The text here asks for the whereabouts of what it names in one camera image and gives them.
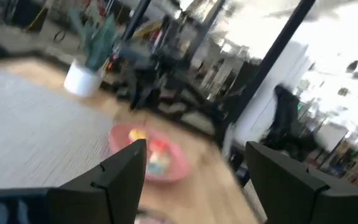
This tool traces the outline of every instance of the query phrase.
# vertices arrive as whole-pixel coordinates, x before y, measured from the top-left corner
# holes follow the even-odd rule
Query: floor
[[[84,61],[85,56],[81,53],[80,50],[78,50],[78,44],[80,41],[76,36],[67,33],[66,38],[61,43],[53,43],[53,37],[55,33],[58,32],[58,30],[58,27],[48,21],[44,24],[44,27],[39,35],[24,34],[19,29],[0,25],[0,43],[6,46],[11,52],[22,52],[31,49],[44,49],[50,54],[59,55],[59,59],[66,63],[70,63],[73,58],[77,58],[79,61]],[[37,63],[29,61],[23,63],[31,63],[29,66],[34,66],[34,71],[37,71],[38,69],[38,72],[45,73],[45,70],[39,70],[39,68],[37,68],[39,65],[35,66]],[[22,67],[16,67],[14,64],[12,64],[9,68],[13,72],[20,73]],[[22,74],[26,78],[32,78],[30,76],[26,76],[25,73]],[[51,75],[54,76],[53,74],[48,73],[45,74],[44,78],[37,78],[33,80],[33,82],[36,82],[40,85],[45,85],[57,92],[64,92],[64,89],[62,88],[64,75],[50,77]],[[162,120],[148,112],[137,111],[135,113],[130,113],[127,109],[127,103],[118,102],[110,95],[100,92],[96,96],[96,99],[97,100],[80,99],[80,101],[86,105],[97,107],[100,111],[112,116],[116,120],[131,120],[131,122],[147,123],[156,128],[163,128],[169,133],[175,133],[174,136],[176,136],[177,139],[174,140],[176,141],[188,141],[194,142],[194,144],[207,144],[211,150],[218,150],[217,146],[211,144],[209,141],[204,140],[201,136],[184,131],[177,125]],[[262,206],[260,205],[252,183],[248,184],[244,188],[244,195],[246,196],[248,204],[251,205],[250,207],[254,210],[259,220],[262,222],[266,220],[265,213]]]

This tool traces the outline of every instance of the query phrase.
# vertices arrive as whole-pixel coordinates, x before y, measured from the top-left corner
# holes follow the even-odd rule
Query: desk
[[[0,62],[0,68],[2,67],[116,120],[152,126],[166,133],[185,150],[192,168],[191,175],[172,185],[146,182],[140,206],[163,212],[177,224],[257,223],[228,166],[211,142],[150,113],[129,113],[127,103],[117,102],[106,93],[98,92],[95,97],[88,99],[70,95],[63,88],[63,72],[41,61],[22,59]]]

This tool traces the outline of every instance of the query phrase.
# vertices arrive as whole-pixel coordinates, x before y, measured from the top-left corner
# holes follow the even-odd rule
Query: table
[[[185,151],[192,173],[171,185],[146,182],[140,206],[167,214],[177,224],[257,223],[227,164],[212,142],[186,132],[148,112],[128,112],[128,104],[104,92],[78,98],[63,88],[64,72],[36,59],[0,62],[11,73],[60,93],[119,121],[146,124],[163,131]]]

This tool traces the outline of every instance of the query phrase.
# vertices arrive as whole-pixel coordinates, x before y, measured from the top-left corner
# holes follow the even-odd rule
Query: white potted plant
[[[74,60],[67,73],[64,87],[69,92],[79,96],[92,96],[100,87],[104,78],[103,67],[107,64],[111,49],[116,38],[116,23],[114,15],[109,15],[104,21],[99,17],[97,5],[91,4],[90,19],[85,24],[81,14],[76,9],[68,12],[71,23],[81,39],[81,45],[86,55],[85,64]]]

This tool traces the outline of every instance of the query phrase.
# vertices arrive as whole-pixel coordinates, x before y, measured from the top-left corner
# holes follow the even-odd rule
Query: bowl
[[[132,129],[143,129],[146,132],[147,148],[153,139],[163,140],[168,143],[168,153],[170,155],[170,166],[168,170],[164,175],[153,175],[146,171],[146,180],[170,183],[181,180],[189,174],[190,166],[181,147],[171,142],[171,140],[161,132],[141,124],[119,123],[111,128],[109,133],[109,147],[113,154],[124,149],[128,145],[128,135]]]

